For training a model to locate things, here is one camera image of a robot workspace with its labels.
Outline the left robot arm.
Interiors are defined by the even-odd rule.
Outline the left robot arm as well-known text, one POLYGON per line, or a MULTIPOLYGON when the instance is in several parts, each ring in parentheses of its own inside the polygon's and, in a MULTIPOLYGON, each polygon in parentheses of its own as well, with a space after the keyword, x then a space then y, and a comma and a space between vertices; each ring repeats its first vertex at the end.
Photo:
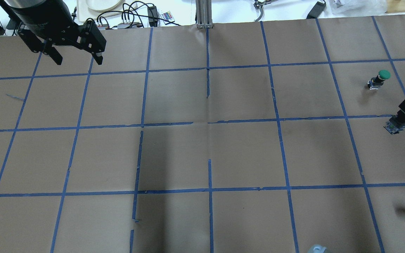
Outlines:
POLYGON ((103 63, 106 39, 89 18, 79 25, 62 0, 0 0, 0 7, 16 22, 18 36, 33 53, 43 53, 61 65, 63 56, 56 46, 73 46, 103 63))

